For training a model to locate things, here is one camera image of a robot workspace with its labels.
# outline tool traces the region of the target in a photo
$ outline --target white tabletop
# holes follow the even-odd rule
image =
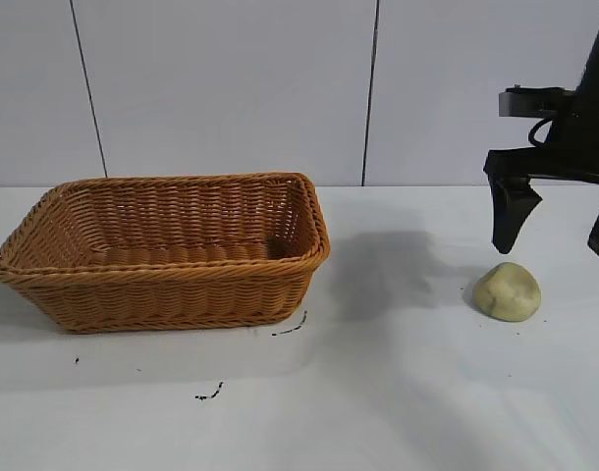
[[[503,257],[488,188],[320,189],[332,256],[278,326],[73,336],[0,286],[0,470],[599,471],[599,188],[539,191]],[[42,192],[0,188],[0,243]],[[463,300],[502,260],[526,323]]]

